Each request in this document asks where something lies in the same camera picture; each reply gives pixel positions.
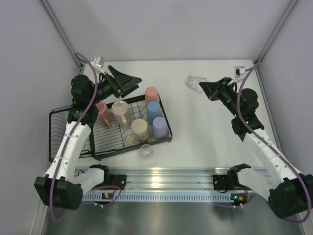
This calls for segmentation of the pale pink iridescent mug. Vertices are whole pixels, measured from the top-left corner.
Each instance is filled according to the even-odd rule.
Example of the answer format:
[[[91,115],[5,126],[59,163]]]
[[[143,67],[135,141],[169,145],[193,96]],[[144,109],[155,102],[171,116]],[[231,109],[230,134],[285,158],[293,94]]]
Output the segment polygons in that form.
[[[130,126],[132,115],[129,105],[126,101],[120,100],[113,103],[111,110],[119,125],[124,126],[125,128]]]

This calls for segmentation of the clear glass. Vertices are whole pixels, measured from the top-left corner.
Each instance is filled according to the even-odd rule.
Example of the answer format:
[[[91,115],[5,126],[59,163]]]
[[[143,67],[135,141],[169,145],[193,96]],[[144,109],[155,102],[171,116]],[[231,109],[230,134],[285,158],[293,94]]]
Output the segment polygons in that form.
[[[188,88],[201,94],[203,93],[203,89],[200,86],[201,82],[207,82],[207,79],[198,76],[187,76],[184,83]]]
[[[149,159],[153,156],[154,150],[153,147],[149,144],[144,144],[140,147],[139,153],[142,158]]]

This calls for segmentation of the salmon pink plastic tumbler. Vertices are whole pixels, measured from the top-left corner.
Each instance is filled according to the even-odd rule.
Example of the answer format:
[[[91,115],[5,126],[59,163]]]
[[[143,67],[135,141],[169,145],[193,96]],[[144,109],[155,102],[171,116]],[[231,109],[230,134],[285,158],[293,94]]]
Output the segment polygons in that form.
[[[150,86],[145,90],[145,105],[147,106],[152,101],[160,103],[160,98],[157,88]]]

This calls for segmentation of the pink ghost pattern mug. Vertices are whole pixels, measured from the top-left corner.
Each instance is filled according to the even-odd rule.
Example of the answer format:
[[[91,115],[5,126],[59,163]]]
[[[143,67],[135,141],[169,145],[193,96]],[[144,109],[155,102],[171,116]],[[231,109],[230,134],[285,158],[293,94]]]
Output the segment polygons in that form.
[[[106,103],[103,101],[100,101],[96,104],[96,107],[98,109],[98,119],[100,120],[100,122],[103,125],[105,125],[109,128],[112,128],[112,124],[111,124],[112,116],[109,112],[109,109],[108,109]]]

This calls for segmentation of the blue plastic tumbler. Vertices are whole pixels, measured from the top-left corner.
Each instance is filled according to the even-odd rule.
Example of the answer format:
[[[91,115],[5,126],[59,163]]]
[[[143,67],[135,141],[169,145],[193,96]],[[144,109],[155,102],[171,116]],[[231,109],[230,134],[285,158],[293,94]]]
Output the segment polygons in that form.
[[[151,101],[147,105],[147,122],[152,125],[157,117],[162,116],[162,109],[157,101]]]

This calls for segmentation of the cream seashell mug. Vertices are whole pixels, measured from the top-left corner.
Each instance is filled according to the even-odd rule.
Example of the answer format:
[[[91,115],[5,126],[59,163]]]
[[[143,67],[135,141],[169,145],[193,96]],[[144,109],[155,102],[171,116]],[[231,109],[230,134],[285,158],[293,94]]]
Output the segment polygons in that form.
[[[128,147],[145,144],[151,141],[152,134],[149,129],[147,121],[143,119],[136,119],[131,124],[132,134],[126,138],[126,144]]]

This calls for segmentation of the purple plastic tumbler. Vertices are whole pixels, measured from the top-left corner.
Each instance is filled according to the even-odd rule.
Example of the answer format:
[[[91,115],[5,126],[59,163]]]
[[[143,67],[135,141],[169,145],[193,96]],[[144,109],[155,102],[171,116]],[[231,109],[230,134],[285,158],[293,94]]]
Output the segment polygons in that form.
[[[169,131],[166,119],[164,117],[156,117],[153,121],[153,137],[162,139],[168,137]]]

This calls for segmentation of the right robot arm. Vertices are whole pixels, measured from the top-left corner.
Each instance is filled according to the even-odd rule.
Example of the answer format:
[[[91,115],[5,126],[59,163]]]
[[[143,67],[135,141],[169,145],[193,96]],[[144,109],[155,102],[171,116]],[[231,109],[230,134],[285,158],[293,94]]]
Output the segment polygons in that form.
[[[263,197],[273,213],[285,219],[313,208],[313,176],[297,170],[279,151],[268,136],[255,112],[259,106],[257,93],[249,88],[237,90],[231,78],[217,82],[200,82],[211,101],[221,101],[234,116],[234,133],[254,152],[270,177],[264,177],[247,164],[231,167],[228,182],[239,189],[248,187]]]

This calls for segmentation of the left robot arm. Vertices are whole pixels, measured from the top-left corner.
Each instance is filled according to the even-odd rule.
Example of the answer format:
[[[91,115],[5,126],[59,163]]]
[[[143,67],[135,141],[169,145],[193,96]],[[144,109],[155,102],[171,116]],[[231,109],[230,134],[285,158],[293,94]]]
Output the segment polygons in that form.
[[[110,74],[101,73],[95,81],[83,74],[71,81],[73,104],[69,110],[64,137],[51,166],[43,177],[37,177],[34,187],[44,205],[62,209],[79,208],[83,195],[99,186],[106,189],[111,185],[107,166],[92,165],[75,177],[83,145],[90,136],[98,117],[96,104],[114,95],[125,97],[139,87],[142,79],[119,72],[111,65]]]

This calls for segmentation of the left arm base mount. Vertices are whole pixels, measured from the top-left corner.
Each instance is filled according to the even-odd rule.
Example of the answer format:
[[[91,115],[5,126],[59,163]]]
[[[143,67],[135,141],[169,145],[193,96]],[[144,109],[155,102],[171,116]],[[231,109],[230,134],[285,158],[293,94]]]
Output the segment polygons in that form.
[[[91,165],[89,169],[100,169],[104,172],[103,180],[95,185],[92,189],[96,189],[103,186],[119,186],[122,190],[125,188],[127,176],[125,174],[111,173],[108,166],[105,165]]]

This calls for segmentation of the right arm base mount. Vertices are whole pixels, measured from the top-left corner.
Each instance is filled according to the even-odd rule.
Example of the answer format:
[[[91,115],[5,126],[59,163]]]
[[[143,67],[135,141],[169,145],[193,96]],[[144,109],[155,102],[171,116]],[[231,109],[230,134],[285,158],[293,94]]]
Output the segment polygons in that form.
[[[229,190],[244,189],[245,186],[239,183],[238,172],[251,168],[248,164],[239,164],[231,167],[226,174],[215,174],[212,176],[214,190],[226,193]]]

